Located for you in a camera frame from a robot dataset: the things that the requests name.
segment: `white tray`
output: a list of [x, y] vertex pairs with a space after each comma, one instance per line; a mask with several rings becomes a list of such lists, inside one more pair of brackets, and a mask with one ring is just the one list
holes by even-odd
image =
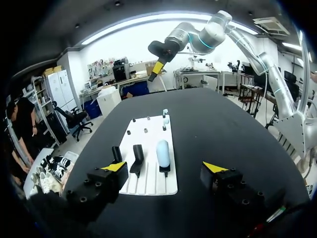
[[[120, 151], [123, 161], [127, 162], [128, 171], [135, 162], [133, 145], [141, 144], [144, 153], [144, 162], [141, 169], [140, 177], [136, 174], [129, 173], [129, 178], [119, 193], [129, 195], [174, 195], [177, 193], [177, 178], [175, 169], [174, 149], [172, 140], [172, 131], [170, 126], [170, 117], [166, 115], [169, 124], [166, 125], [166, 131], [163, 131], [163, 117], [156, 116], [136, 119], [135, 122], [130, 121], [128, 128], [120, 144]], [[170, 172], [168, 177], [159, 172], [159, 163], [156, 153], [157, 143], [166, 140], [169, 147]]]

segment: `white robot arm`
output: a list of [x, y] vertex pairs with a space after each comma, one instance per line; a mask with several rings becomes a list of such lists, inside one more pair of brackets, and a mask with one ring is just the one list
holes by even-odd
[[[212, 16], [202, 31], [196, 30], [188, 22], [182, 22], [170, 33], [164, 43], [153, 41], [149, 45], [149, 51], [159, 59], [149, 81], [153, 81], [164, 65], [170, 62], [188, 43], [191, 44], [195, 53], [210, 54], [225, 40], [225, 35], [228, 35], [248, 58], [257, 75], [269, 73], [268, 83], [274, 92], [279, 111], [279, 121], [275, 123], [281, 132], [279, 142], [291, 157], [298, 154], [304, 158], [313, 147], [317, 146], [317, 118], [307, 118], [306, 116], [309, 83], [307, 72], [304, 75], [303, 96], [296, 108], [286, 82], [273, 60], [266, 52], [257, 55], [246, 37], [235, 27], [229, 25], [231, 20], [232, 16], [229, 13], [219, 11]], [[305, 41], [303, 40], [302, 43], [302, 47], [305, 49]]]

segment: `blue bin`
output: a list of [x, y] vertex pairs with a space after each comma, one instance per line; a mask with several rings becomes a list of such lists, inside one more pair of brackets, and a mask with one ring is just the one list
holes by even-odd
[[84, 110], [88, 113], [90, 119], [97, 118], [101, 115], [101, 111], [97, 100], [90, 100], [84, 103]]

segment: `ceiling light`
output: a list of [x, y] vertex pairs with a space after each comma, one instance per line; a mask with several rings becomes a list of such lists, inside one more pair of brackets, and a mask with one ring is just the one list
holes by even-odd
[[[302, 47], [300, 47], [300, 46], [296, 46], [296, 45], [289, 44], [289, 43], [285, 43], [285, 42], [283, 42], [282, 44], [283, 44], [284, 46], [286, 46], [286, 47], [290, 47], [290, 48], [296, 49], [296, 50], [298, 50], [298, 51], [301, 51], [301, 50], [302, 50]], [[313, 62], [313, 58], [312, 58], [311, 53], [308, 54], [308, 57], [309, 57], [309, 61], [310, 61], [310, 62]]]
[[285, 42], [283, 42], [282, 44], [283, 44], [283, 46], [286, 46], [286, 47], [289, 47], [289, 48], [293, 48], [293, 49], [296, 49], [298, 51], [302, 50], [302, 47], [297, 46], [297, 45], [293, 45], [293, 44], [289, 44], [289, 43], [285, 43]]
[[[106, 30], [103, 30], [99, 33], [97, 33], [96, 35], [88, 38], [86, 41], [84, 41], [82, 43], [82, 45], [87, 45], [91, 42], [93, 42], [94, 40], [107, 35], [111, 32], [114, 32], [116, 30], [119, 30], [121, 28], [124, 27], [128, 27], [128, 26], [132, 26], [132, 25], [136, 25], [136, 24], [140, 24], [140, 23], [146, 23], [149, 21], [157, 21], [157, 20], [169, 20], [169, 19], [193, 19], [193, 20], [202, 20], [202, 21], [209, 21], [211, 18], [211, 16], [209, 15], [202, 15], [202, 14], [193, 14], [193, 13], [163, 13], [163, 14], [157, 14], [157, 15], [150, 15], [150, 16], [144, 16], [144, 17], [139, 17], [136, 19], [132, 19], [129, 21], [125, 21], [119, 24], [116, 24], [114, 26], [111, 26], [109, 28], [107, 28]], [[246, 26], [240, 25], [236, 22], [231, 21], [229, 23], [229, 25], [231, 26], [235, 26], [236, 28], [243, 30], [245, 32], [248, 32], [252, 35], [257, 35], [258, 33]]]
[[300, 64], [302, 67], [304, 67], [304, 62], [303, 62], [303, 60], [300, 59], [300, 58], [297, 58], [297, 60], [298, 60], [299, 64]]

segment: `office chair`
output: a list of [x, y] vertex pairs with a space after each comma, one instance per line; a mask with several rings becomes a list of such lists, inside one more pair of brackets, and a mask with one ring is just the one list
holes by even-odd
[[79, 133], [83, 129], [89, 129], [89, 132], [93, 132], [89, 127], [86, 125], [94, 125], [92, 122], [83, 123], [83, 120], [86, 118], [87, 113], [86, 112], [80, 112], [77, 114], [79, 109], [76, 109], [77, 107], [74, 107], [71, 111], [63, 111], [60, 107], [57, 106], [57, 102], [53, 101], [53, 108], [55, 111], [58, 111], [62, 116], [66, 118], [66, 122], [69, 129], [74, 128], [75, 126], [78, 126], [77, 129], [72, 133], [72, 136], [75, 138], [77, 137], [77, 141], [79, 141]]

